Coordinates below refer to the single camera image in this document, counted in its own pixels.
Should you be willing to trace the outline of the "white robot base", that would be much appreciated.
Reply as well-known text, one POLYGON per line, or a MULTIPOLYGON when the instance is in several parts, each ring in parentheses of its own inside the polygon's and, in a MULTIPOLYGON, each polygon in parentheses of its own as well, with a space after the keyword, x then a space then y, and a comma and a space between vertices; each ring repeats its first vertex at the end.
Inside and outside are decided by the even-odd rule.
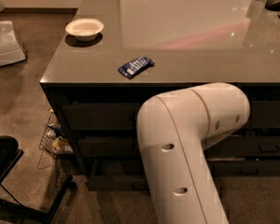
MULTIPOLYGON (((0 0, 0 11, 5 9, 5 3, 0 0)), ((0 21, 0 66, 25 61, 27 53, 14 30, 12 21, 0 21)))

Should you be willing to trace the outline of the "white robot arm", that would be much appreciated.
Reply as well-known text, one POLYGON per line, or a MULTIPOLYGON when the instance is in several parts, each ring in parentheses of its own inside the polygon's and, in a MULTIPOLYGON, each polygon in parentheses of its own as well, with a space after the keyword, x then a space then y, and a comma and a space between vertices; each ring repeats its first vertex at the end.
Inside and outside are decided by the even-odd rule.
POLYGON ((137 115, 138 145, 159 224, 229 224, 204 152, 248 121, 227 83, 161 93, 137 115))

